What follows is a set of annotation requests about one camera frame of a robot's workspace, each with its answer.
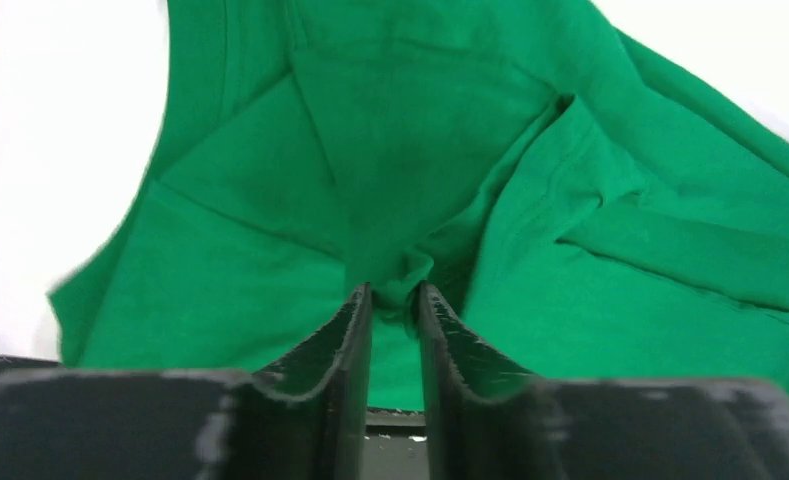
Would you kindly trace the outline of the green t-shirt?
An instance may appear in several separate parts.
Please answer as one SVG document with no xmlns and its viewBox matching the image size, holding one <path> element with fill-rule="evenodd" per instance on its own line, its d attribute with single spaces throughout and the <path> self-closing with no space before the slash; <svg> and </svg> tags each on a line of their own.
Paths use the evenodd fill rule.
<svg viewBox="0 0 789 480">
<path fill-rule="evenodd" d="M 789 394 L 789 143 L 588 1 L 171 1 L 157 147 L 51 304 L 83 368 L 257 370 L 373 290 L 373 406 L 423 398 L 410 303 L 554 378 Z"/>
</svg>

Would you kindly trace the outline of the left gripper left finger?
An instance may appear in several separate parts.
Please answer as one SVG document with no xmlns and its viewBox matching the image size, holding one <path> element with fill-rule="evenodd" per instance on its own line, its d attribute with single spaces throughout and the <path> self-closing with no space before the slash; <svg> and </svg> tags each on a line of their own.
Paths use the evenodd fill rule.
<svg viewBox="0 0 789 480">
<path fill-rule="evenodd" d="M 0 479 L 356 479 L 372 295 L 255 372 L 0 374 Z"/>
</svg>

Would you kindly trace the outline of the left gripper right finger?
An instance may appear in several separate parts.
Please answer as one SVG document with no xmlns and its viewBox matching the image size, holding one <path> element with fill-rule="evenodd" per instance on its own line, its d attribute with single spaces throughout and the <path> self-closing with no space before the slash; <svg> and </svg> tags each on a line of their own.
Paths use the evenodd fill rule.
<svg viewBox="0 0 789 480">
<path fill-rule="evenodd" d="M 749 378 L 549 380 L 417 290 L 433 479 L 789 479 L 789 397 Z"/>
</svg>

